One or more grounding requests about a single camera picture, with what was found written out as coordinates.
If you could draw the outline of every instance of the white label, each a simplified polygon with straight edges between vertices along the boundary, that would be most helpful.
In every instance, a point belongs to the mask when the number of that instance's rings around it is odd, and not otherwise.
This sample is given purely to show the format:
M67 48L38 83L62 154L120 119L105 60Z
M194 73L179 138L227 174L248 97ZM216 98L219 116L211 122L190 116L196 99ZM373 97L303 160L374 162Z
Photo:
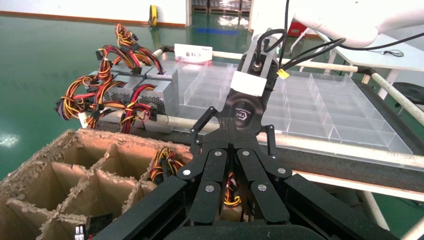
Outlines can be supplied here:
M175 59L183 63L200 64L212 60L211 46L197 46L176 43Z
M266 84L267 80L265 78L235 71L229 87L240 93L262 97Z
M79 118L79 122L81 123L81 127L83 129L86 129L89 126L89 124L86 123L86 119L89 118L89 114L86 111L78 113L78 118Z

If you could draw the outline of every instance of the white sign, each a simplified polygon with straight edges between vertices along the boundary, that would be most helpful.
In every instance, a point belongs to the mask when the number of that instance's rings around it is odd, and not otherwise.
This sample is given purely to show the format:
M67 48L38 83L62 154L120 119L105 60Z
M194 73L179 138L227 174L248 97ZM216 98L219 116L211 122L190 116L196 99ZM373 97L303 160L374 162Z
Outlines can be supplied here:
M240 93L261 97L266 84L265 78L235 71L229 87Z
M201 64L212 60L211 46L197 46L178 44L174 45L175 59L179 62Z

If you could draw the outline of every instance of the cardboard compartment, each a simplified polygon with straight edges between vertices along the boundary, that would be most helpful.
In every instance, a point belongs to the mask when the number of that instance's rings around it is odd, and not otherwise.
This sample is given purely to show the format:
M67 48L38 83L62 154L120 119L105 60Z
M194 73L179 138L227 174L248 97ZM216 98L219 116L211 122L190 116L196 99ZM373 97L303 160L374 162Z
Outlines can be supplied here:
M97 170L88 180L81 180L72 189L60 212L84 216L122 214L123 207L137 182Z
M140 180L153 159L152 150L143 146L125 147L113 144L107 150L100 169L121 177L134 177Z
M75 239L75 228L85 222L86 217L84 216L59 215L42 226L42 234L36 240L73 240Z
M63 162L71 165L80 165L89 169L97 161L105 155L109 145L95 144L95 141L88 143L81 140L74 141L71 145L67 146L62 152Z
M0 240L35 239L48 212L19 200L0 199Z
M47 164L40 175L22 193L24 200L37 208L55 210L70 193L70 189L86 177L85 168L60 162Z
M156 184L154 184L152 181L138 182L133 188L132 192L129 194L125 205L122 207L122 213L134 206L138 201L151 193L155 188Z
M33 204L13 198L9 199L6 204L12 209L13 213L16 214L33 236L41 234L40 228L52 214L46 209L40 209L34 207Z

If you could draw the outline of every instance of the yellow object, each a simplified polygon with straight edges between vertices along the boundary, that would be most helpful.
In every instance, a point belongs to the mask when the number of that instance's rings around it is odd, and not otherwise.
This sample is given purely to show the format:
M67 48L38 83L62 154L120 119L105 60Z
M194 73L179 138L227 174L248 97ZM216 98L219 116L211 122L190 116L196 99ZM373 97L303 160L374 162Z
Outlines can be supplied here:
M158 23L158 10L156 5L150 5L150 18L148 19L148 24L151 28L156 27Z
M278 76L280 76L282 79L288 78L290 75L284 71L283 69L278 70L277 72Z

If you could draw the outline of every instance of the metal mesh grille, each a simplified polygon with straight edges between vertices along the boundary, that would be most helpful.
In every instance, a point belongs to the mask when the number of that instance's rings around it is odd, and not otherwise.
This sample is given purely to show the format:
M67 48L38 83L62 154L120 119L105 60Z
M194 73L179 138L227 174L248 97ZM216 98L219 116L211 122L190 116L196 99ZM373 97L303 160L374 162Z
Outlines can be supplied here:
M105 101L122 101L124 103L130 102L131 95L125 93L117 93L117 92L106 92L103 96ZM158 114L166 115L165 111L165 103L159 98L155 96L139 96L138 103L140 104L148 104L154 105L157 109Z
M94 88L92 86L86 86L85 90L87 91L87 93L92 93L92 92L97 91L97 88Z

